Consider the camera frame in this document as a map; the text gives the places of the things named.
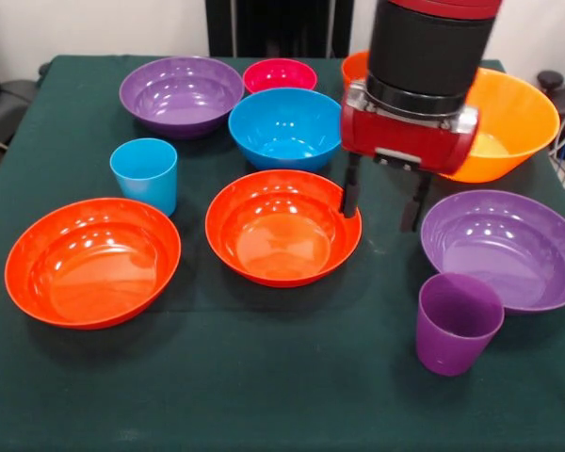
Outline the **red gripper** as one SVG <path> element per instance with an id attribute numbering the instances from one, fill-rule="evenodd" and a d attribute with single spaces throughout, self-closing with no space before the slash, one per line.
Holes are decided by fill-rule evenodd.
<path id="1" fill-rule="evenodd" d="M 405 120 L 343 104 L 342 146 L 348 154 L 343 184 L 341 213 L 353 218 L 360 194 L 361 155 L 399 160 L 406 165 L 434 173 L 453 174 L 465 162 L 478 131 L 478 109 L 464 106 L 447 121 Z M 401 232 L 415 232 L 431 185 L 429 173 L 419 174 L 419 184 L 406 203 L 400 221 Z"/>

